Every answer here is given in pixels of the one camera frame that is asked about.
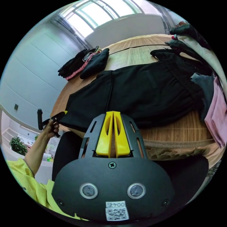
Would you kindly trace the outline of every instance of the plaid fabric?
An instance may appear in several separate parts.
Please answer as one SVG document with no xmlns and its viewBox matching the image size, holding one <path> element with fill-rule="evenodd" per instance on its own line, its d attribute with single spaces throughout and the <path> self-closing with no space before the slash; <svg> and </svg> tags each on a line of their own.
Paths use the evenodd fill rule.
<svg viewBox="0 0 227 227">
<path fill-rule="evenodd" d="M 214 176 L 214 174 L 216 173 L 218 167 L 220 166 L 220 163 L 221 163 L 221 159 L 217 162 L 217 164 L 215 164 L 211 169 L 208 170 L 208 173 L 207 173 L 207 177 L 209 178 L 212 178 Z"/>
</svg>

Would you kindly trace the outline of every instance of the gray cloth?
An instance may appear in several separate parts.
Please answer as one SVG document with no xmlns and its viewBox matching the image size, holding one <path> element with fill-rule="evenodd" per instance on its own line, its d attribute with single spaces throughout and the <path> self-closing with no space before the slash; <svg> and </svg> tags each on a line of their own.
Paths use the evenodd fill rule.
<svg viewBox="0 0 227 227">
<path fill-rule="evenodd" d="M 200 120 L 204 121 L 214 95 L 214 78 L 213 76 L 204 76 L 199 73 L 194 73 L 191 77 L 191 80 L 197 85 L 199 85 L 204 92 L 204 109 L 201 111 L 200 114 Z"/>
<path fill-rule="evenodd" d="M 221 159 L 212 167 L 212 168 L 210 168 L 209 170 L 208 170 L 208 173 L 207 173 L 207 177 L 209 177 L 209 178 L 212 178 L 213 176 L 214 176 L 214 174 L 216 173 L 216 171 L 217 171 L 217 169 L 218 169 L 218 167 L 220 166 L 220 164 L 221 164 Z"/>
</svg>

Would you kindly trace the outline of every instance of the window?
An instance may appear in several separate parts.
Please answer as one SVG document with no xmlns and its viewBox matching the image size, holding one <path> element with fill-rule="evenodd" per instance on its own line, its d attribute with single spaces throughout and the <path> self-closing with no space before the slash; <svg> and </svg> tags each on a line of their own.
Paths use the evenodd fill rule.
<svg viewBox="0 0 227 227">
<path fill-rule="evenodd" d="M 133 0 L 145 14 L 156 14 L 161 15 L 161 13 L 152 5 L 151 2 L 145 0 Z"/>
<path fill-rule="evenodd" d="M 84 0 L 60 12 L 84 38 L 111 20 L 136 13 L 144 12 L 133 0 Z"/>
<path fill-rule="evenodd" d="M 88 15 L 96 23 L 96 27 L 112 20 L 108 13 L 95 3 L 90 3 L 77 11 L 82 11 L 85 15 Z"/>
<path fill-rule="evenodd" d="M 93 32 L 93 29 L 78 15 L 73 14 L 68 22 L 83 36 L 86 37 Z"/>
<path fill-rule="evenodd" d="M 115 9 L 115 11 L 117 12 L 117 14 L 120 17 L 135 13 L 135 11 L 129 5 L 127 5 L 123 0 L 114 0 L 114 1 L 113 0 L 105 0 L 105 2 L 110 7 Z"/>
</svg>

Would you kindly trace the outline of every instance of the wall outlet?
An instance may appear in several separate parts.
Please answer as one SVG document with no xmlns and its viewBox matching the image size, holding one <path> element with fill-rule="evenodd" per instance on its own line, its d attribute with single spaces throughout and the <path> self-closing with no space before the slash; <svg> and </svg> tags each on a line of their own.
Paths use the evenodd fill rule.
<svg viewBox="0 0 227 227">
<path fill-rule="evenodd" d="M 15 104 L 14 109 L 15 109 L 15 110 L 17 110 L 17 109 L 18 109 L 18 105 L 17 105 L 17 104 Z"/>
</svg>

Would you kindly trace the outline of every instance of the white wall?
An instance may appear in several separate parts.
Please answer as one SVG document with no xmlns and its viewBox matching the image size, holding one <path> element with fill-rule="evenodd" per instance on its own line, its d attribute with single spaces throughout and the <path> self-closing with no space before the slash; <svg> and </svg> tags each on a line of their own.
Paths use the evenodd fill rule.
<svg viewBox="0 0 227 227">
<path fill-rule="evenodd" d="M 19 121 L 38 128 L 37 110 L 43 119 L 50 113 L 66 80 L 58 70 L 83 49 L 50 23 L 33 28 L 12 53 L 2 75 L 0 104 Z"/>
<path fill-rule="evenodd" d="M 3 133 L 6 129 L 9 128 L 10 118 L 2 111 L 1 119 L 1 132 Z"/>
<path fill-rule="evenodd" d="M 15 122 L 14 120 L 10 119 L 9 122 L 9 128 L 13 131 L 17 132 L 18 134 L 27 137 L 31 140 L 35 140 L 35 136 L 38 135 L 38 133 L 31 132 L 29 130 L 26 130 L 20 126 L 19 123 Z"/>
<path fill-rule="evenodd" d="M 98 27 L 85 40 L 93 47 L 104 48 L 123 39 L 139 35 L 165 34 L 162 17 L 154 14 L 134 14 L 110 21 Z"/>
</svg>

